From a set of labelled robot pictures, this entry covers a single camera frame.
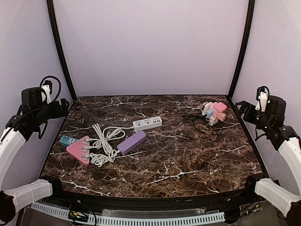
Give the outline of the pink triangular power strip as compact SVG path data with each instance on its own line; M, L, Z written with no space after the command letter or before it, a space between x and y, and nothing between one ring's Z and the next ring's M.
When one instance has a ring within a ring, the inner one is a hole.
M81 164L90 164L90 137L84 136L66 148L67 153Z

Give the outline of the purple power strip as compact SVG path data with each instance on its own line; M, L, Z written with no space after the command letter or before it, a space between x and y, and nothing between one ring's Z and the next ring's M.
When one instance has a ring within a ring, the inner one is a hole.
M128 137L126 140L117 145L118 150L121 155L126 155L134 148L136 148L139 144L146 140L146 133L143 131L138 131L134 133L132 136Z

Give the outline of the white power strip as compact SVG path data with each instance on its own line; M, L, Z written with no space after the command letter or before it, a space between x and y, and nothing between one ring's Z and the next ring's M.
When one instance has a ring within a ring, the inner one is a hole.
M138 120L133 122L134 131L142 131L162 126L162 119L160 116Z

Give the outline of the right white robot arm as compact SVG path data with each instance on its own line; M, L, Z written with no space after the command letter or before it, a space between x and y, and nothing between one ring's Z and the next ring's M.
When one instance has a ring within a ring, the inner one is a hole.
M247 178L243 197L262 197L276 207L289 226L301 224L301 109L280 97L253 105L235 104L239 119L255 126L254 141L266 172Z

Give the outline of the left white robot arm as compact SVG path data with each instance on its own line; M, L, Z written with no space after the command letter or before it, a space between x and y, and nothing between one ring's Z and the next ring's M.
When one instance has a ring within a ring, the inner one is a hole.
M62 190L61 182L54 177L29 180L29 177L20 182L8 184L9 176L17 176L13 169L20 163L20 170L25 168L22 149L32 134L40 131L42 124L49 120L60 119L69 112L69 101L65 98L49 104L32 108L28 112L19 111L13 115L5 126L0 137L0 221L4 226L12 221L16 214L23 208L50 197Z

